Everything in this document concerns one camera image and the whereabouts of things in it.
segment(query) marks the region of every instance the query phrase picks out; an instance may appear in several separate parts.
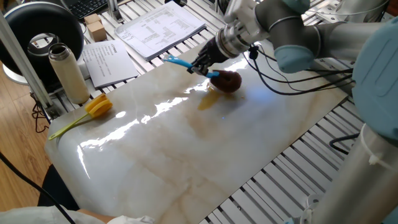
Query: cardboard box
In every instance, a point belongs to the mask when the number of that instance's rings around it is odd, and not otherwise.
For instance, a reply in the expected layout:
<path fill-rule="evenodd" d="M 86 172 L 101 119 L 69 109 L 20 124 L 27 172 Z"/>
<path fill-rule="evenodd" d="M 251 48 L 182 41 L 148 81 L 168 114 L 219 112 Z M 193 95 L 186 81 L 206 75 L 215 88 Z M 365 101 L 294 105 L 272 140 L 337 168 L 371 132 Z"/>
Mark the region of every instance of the cardboard box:
<path fill-rule="evenodd" d="M 92 15 L 89 15 L 89 16 L 85 17 L 86 26 L 88 24 L 93 24 L 93 23 L 98 22 L 98 21 L 102 24 L 101 18 L 97 14 L 92 14 Z"/>
<path fill-rule="evenodd" d="M 90 37 L 95 41 L 99 42 L 102 40 L 106 40 L 106 31 L 102 23 L 99 21 L 94 22 L 92 24 L 87 25 L 88 32 Z"/>

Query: person's leg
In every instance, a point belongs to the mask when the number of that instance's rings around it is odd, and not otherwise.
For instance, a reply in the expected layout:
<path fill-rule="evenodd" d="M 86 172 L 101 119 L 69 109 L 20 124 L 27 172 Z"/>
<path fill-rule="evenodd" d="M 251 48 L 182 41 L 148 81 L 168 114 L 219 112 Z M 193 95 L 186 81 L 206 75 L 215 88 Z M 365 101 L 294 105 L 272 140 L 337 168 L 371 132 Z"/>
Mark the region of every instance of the person's leg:
<path fill-rule="evenodd" d="M 67 186 L 59 176 L 54 165 L 51 165 L 44 177 L 43 189 L 46 190 L 60 205 L 68 210 L 77 211 L 79 206 L 70 194 Z M 53 206 L 54 204 L 43 194 L 39 196 L 37 206 Z"/>

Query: keyboard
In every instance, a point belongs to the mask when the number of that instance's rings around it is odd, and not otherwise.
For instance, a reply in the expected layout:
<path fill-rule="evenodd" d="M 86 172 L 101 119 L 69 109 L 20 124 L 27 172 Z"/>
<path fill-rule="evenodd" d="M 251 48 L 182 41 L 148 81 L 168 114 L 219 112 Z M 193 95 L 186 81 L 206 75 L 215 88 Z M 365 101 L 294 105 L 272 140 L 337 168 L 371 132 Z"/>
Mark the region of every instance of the keyboard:
<path fill-rule="evenodd" d="M 71 5 L 69 10 L 78 19 L 82 19 L 108 3 L 107 0 L 80 0 Z"/>

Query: white marble surface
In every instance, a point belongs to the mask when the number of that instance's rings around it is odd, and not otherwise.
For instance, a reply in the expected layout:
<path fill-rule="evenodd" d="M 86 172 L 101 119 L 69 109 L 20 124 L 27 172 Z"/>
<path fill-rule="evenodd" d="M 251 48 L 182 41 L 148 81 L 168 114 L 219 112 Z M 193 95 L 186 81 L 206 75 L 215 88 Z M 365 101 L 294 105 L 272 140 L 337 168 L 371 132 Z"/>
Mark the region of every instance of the white marble surface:
<path fill-rule="evenodd" d="M 180 57 L 192 61 L 199 49 Z M 280 78 L 262 57 L 259 65 Z M 199 223 L 345 97 L 339 89 L 276 95 L 242 57 L 215 68 L 239 72 L 242 87 L 224 96 L 210 91 L 205 77 L 166 63 L 108 93 L 114 107 L 106 116 L 46 143 L 81 208 L 148 215 L 161 224 Z M 83 113 L 80 108 L 56 119 L 49 135 Z"/>

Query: paper document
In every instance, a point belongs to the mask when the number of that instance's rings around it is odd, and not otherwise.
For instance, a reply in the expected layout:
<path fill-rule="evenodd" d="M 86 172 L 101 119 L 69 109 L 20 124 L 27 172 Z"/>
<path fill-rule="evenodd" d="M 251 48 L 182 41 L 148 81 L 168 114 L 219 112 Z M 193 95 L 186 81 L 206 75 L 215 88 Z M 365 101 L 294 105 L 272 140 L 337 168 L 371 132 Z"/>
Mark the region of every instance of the paper document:
<path fill-rule="evenodd" d="M 120 40 L 85 45 L 83 59 L 95 87 L 111 85 L 139 75 Z"/>
<path fill-rule="evenodd" d="M 115 33 L 146 60 L 151 60 L 205 27 L 204 22 L 170 1 L 119 26 Z"/>

